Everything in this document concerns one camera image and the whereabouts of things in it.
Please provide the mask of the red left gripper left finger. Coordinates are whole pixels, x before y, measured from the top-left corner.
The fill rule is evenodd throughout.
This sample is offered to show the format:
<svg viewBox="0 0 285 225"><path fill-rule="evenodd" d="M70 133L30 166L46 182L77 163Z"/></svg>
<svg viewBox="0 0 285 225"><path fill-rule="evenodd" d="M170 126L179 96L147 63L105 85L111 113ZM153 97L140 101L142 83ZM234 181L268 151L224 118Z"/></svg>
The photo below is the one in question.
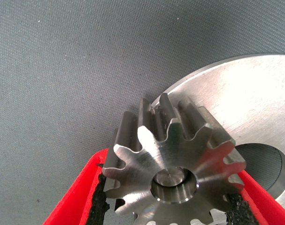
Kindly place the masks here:
<svg viewBox="0 0 285 225"><path fill-rule="evenodd" d="M73 184L44 221L45 225L85 225L92 208L93 194L99 184L101 166L108 149L96 152Z"/></svg>

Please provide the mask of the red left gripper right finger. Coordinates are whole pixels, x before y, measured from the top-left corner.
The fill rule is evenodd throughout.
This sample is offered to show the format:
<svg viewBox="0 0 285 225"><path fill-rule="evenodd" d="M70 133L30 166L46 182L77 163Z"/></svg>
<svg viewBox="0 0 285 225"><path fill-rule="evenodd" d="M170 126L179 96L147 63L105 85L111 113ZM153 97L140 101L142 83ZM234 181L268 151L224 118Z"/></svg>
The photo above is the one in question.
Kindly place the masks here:
<svg viewBox="0 0 285 225"><path fill-rule="evenodd" d="M244 188L228 195L228 225L285 225L285 209L246 171L239 173Z"/></svg>

